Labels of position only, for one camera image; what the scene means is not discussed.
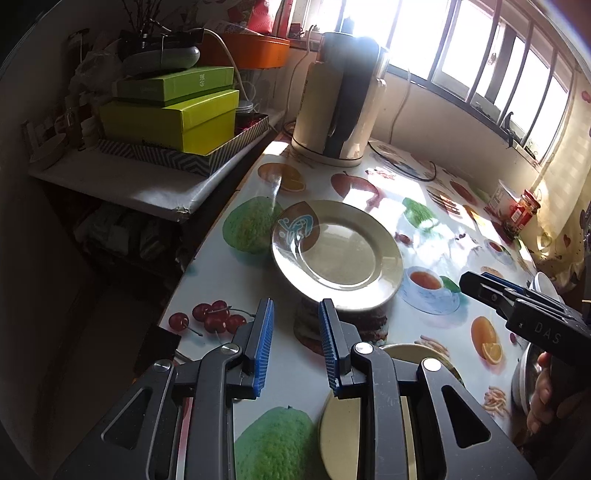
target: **orange basket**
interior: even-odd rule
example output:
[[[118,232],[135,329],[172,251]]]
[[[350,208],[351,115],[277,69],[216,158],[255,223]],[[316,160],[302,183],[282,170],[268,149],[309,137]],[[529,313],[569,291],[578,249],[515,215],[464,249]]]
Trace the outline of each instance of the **orange basket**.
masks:
[[[240,33],[223,33],[220,36],[240,70],[273,69],[283,67],[287,62],[289,40]],[[209,35],[203,37],[199,50],[199,66],[232,66],[222,46]]]

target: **white wall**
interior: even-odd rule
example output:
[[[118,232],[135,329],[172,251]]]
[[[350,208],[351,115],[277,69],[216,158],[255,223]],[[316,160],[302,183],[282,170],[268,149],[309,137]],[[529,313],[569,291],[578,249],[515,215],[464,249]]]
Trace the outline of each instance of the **white wall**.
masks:
[[[61,65],[66,36],[84,27],[96,31],[99,25],[118,32],[120,9],[119,0],[62,0],[36,26],[0,79],[0,421],[38,470],[33,459],[38,389],[66,314],[91,273],[38,181],[27,176],[20,124],[41,120],[58,99],[65,80]]]
[[[279,75],[275,107],[283,109],[295,64],[305,51],[290,50],[287,65]],[[298,66],[291,87],[287,119],[295,119],[308,65],[316,53],[310,53]],[[390,126],[407,88],[406,79],[386,75],[386,95],[372,136],[388,142]],[[492,193],[498,179],[516,192],[529,188],[537,171],[513,148],[472,115],[439,95],[415,84],[404,109],[396,121],[392,143],[411,153],[430,158],[438,165],[464,177],[478,188]]]

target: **beige plate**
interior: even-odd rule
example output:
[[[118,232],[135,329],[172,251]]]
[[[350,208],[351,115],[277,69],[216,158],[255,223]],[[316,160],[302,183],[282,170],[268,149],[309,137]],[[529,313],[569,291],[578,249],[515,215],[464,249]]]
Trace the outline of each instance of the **beige plate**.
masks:
[[[457,370],[440,353],[423,345],[401,343],[382,347],[392,358],[406,362],[420,363],[426,358],[436,358],[461,381]],[[326,472],[332,480],[356,480],[359,455],[359,403],[358,398],[339,400],[332,392],[326,401],[320,421],[320,456]],[[402,419],[407,443],[408,478],[417,478],[413,433],[406,397],[401,397]]]
[[[273,258],[308,298],[338,310],[369,310],[391,299],[404,267],[398,245],[375,218],[330,200],[300,202],[273,228]]]

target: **human hand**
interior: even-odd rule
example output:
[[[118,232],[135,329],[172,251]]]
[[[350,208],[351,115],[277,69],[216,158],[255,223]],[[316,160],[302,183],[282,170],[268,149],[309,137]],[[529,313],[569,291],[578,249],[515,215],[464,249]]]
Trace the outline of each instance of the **human hand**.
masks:
[[[535,382],[534,395],[531,399],[530,412],[527,416],[527,428],[531,433],[537,433],[542,424],[548,425],[554,418],[554,410],[550,407],[552,398],[552,384],[550,382],[550,362],[552,356],[548,352],[538,357],[538,364],[542,372]],[[568,416],[580,403],[583,396],[588,392],[584,389],[558,405],[556,416],[560,419]]]

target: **window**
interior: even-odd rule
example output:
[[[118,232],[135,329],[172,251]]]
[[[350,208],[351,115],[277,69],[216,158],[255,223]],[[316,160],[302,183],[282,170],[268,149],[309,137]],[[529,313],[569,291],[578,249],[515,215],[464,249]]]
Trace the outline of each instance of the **window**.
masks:
[[[571,68],[509,0],[297,0],[306,26],[374,38],[391,73],[407,76],[471,113],[538,162],[558,134]]]

